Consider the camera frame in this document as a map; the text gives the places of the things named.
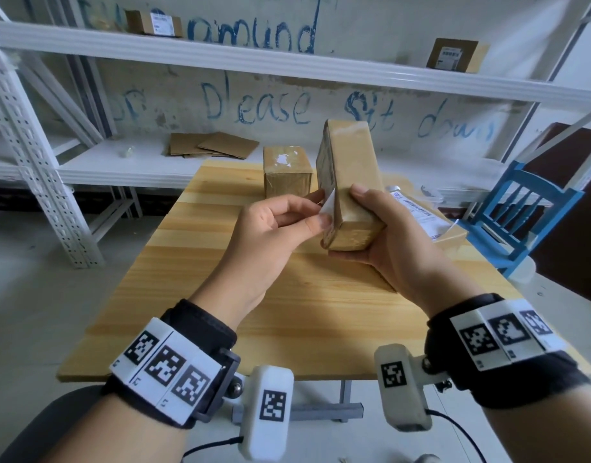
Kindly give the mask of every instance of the chair seat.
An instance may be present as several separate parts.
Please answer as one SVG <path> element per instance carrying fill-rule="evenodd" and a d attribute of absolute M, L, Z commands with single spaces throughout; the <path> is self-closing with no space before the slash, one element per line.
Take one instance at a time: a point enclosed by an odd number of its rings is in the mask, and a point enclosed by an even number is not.
<path fill-rule="evenodd" d="M 510 268 L 515 264 L 508 258 L 508 252 L 492 238 L 482 227 L 474 226 L 466 221 L 459 221 L 463 229 L 468 231 L 467 240 L 477 248 L 490 264 L 497 270 Z"/>

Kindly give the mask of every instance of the black wristband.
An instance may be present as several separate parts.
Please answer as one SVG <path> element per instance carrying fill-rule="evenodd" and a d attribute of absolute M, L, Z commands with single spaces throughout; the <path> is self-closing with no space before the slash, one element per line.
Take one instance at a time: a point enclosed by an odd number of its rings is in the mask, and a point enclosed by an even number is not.
<path fill-rule="evenodd" d="M 511 409 L 540 401 L 589 383 L 566 352 L 550 352 L 509 366 L 478 370 L 450 319 L 502 301 L 497 294 L 477 295 L 435 315 L 428 322 L 424 353 L 430 373 L 446 371 L 456 387 L 469 389 L 475 401 L 490 409 Z"/>
<path fill-rule="evenodd" d="M 186 339 L 196 344 L 200 350 L 223 366 L 224 358 L 221 356 L 220 350 L 222 348 L 230 350 L 237 341 L 237 334 L 230 327 L 199 306 L 185 299 L 179 301 L 172 309 L 165 311 L 160 319 L 173 327 L 174 330 L 182 334 Z M 226 368 L 222 367 L 221 372 L 210 384 L 203 398 L 199 401 L 199 409 L 203 409 L 210 402 L 216 389 L 221 384 L 225 373 Z M 107 379 L 101 393 L 102 395 L 115 393 L 140 413 L 173 427 L 192 429 L 197 422 L 195 419 L 190 418 L 185 424 L 178 424 L 127 388 L 115 375 L 111 375 Z"/>

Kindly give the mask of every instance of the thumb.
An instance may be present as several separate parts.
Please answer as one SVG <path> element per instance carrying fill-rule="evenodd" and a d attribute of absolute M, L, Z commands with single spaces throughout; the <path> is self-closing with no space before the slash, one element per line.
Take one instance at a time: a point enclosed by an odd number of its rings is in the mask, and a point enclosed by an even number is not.
<path fill-rule="evenodd" d="M 316 214 L 290 226 L 281 227 L 278 232 L 283 237 L 286 236 L 287 244 L 295 249 L 302 242 L 321 234 L 330 225 L 332 225 L 332 217 L 329 214 Z"/>
<path fill-rule="evenodd" d="M 359 183 L 351 186 L 351 196 L 364 208 L 375 213 L 388 226 L 401 224 L 410 213 L 407 208 L 385 191 L 369 190 Z"/>

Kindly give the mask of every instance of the black and white square marker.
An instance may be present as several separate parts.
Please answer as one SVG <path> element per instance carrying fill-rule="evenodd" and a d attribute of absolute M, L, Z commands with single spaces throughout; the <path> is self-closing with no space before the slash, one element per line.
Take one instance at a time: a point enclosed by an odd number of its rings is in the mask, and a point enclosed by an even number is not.
<path fill-rule="evenodd" d="M 488 328 L 486 328 L 486 325 L 483 323 L 463 328 L 458 331 L 458 334 L 460 334 L 465 341 L 472 356 L 500 349 Z"/>
<path fill-rule="evenodd" d="M 158 344 L 158 338 L 145 330 L 124 352 L 124 356 L 129 358 L 136 366 L 141 364 L 141 361 L 147 353 L 151 351 L 155 345 Z"/>
<path fill-rule="evenodd" d="M 194 407 L 198 399 L 203 396 L 203 392 L 207 389 L 208 385 L 209 378 L 206 374 L 193 366 L 188 366 L 173 388 L 171 388 L 171 393 L 182 399 L 184 403 Z"/>
<path fill-rule="evenodd" d="M 284 391 L 263 390 L 259 419 L 264 421 L 283 422 L 287 393 Z"/>
<path fill-rule="evenodd" d="M 499 341 L 505 346 L 531 339 L 531 334 L 529 334 L 527 328 L 523 327 L 523 324 L 514 313 L 488 319 L 488 322 Z"/>
<path fill-rule="evenodd" d="M 381 364 L 381 376 L 383 377 L 383 386 L 386 388 L 407 384 L 402 361 Z"/>
<path fill-rule="evenodd" d="M 170 347 L 163 346 L 145 366 L 145 372 L 166 386 L 177 375 L 185 362 L 186 360 Z"/>
<path fill-rule="evenodd" d="M 520 313 L 536 334 L 553 334 L 553 330 L 549 328 L 536 311 L 521 311 Z"/>

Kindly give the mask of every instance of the barcode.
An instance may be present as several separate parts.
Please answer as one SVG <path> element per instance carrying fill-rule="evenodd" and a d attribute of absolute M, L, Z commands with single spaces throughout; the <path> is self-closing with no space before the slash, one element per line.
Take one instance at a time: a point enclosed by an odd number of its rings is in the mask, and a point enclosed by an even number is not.
<path fill-rule="evenodd" d="M 409 206 L 411 206 L 412 208 L 414 208 L 417 211 L 420 211 L 423 214 L 426 214 L 427 216 L 433 216 L 431 213 L 429 213 L 427 210 L 425 210 L 424 208 L 422 208 L 422 206 L 415 204 L 412 201 L 409 201 L 407 199 L 403 200 L 405 203 L 407 203 Z"/>

